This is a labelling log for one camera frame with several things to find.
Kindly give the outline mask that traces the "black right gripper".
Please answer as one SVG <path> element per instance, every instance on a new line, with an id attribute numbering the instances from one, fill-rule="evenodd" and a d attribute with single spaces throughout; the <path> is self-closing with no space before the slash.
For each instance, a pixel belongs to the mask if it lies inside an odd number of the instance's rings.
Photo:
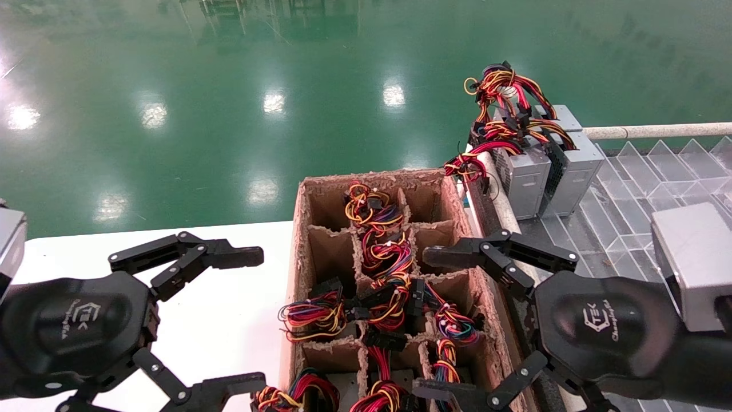
<path id="1" fill-rule="evenodd" d="M 506 229 L 429 246 L 423 261 L 437 268 L 481 268 L 517 300 L 534 300 L 542 349 L 575 380 L 649 379 L 684 329 L 662 284 L 578 276 L 571 273 L 578 262 L 574 251 Z M 517 262 L 555 275 L 538 286 Z"/>

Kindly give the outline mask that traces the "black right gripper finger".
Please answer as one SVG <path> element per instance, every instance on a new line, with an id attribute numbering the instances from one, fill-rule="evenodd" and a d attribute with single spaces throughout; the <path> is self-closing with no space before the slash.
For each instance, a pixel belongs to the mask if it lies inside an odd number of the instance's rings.
<path id="1" fill-rule="evenodd" d="M 447 402 L 459 411 L 510 411 L 512 402 L 541 373 L 552 375 L 559 385 L 581 396 L 586 411 L 617 411 L 617 407 L 601 392 L 622 393 L 619 385 L 604 382 L 622 378 L 622 360 L 617 356 L 599 358 L 586 365 L 583 362 L 565 363 L 562 358 L 536 350 L 492 392 L 474 385 L 417 379 L 413 382 L 412 393 L 417 397 Z"/>

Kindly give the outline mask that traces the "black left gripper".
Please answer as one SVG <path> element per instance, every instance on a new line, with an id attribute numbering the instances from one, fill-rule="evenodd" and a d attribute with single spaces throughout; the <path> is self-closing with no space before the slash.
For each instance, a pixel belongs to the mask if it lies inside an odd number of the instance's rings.
<path id="1" fill-rule="evenodd" d="M 51 397 L 90 387 L 107 392 L 143 370 L 167 396 L 162 411 L 223 411 L 231 397 L 266 387 L 262 372 L 186 387 L 147 349 L 157 339 L 158 302 L 167 302 L 209 268 L 254 268 L 259 246 L 190 232 L 113 253 L 96 279 L 60 278 L 13 285 L 2 302 L 2 399 Z M 131 275 L 162 264 L 151 287 Z"/>

